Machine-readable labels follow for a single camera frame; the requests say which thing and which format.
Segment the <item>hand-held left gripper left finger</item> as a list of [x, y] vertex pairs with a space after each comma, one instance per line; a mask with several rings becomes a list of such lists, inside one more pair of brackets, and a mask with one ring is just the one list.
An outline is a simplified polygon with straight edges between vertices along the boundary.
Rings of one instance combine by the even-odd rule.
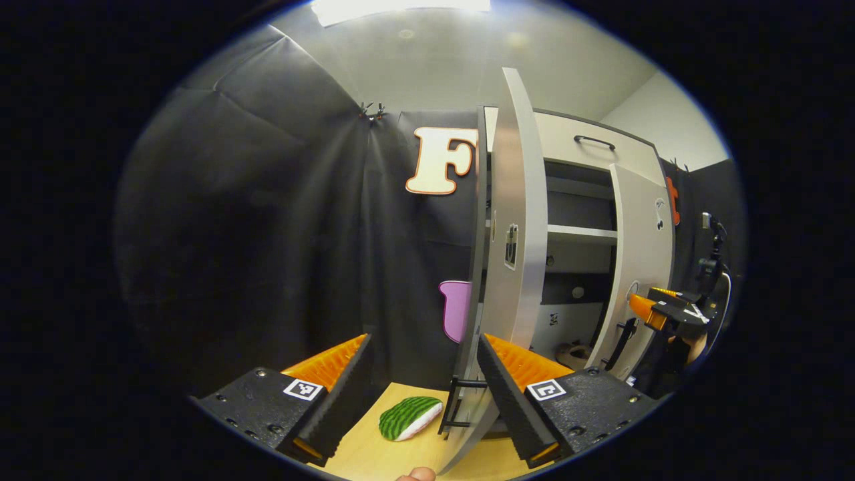
[[253, 368], [193, 401], [253, 444], [323, 468], [367, 410], [372, 341], [358, 335], [281, 371]]

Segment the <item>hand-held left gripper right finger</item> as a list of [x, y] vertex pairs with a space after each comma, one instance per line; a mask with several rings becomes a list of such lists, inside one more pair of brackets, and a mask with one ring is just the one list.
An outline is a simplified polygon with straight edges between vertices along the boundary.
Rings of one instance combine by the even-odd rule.
[[480, 335], [477, 359], [517, 454], [529, 468], [605, 444], [659, 407], [606, 371], [574, 371], [498, 336]]

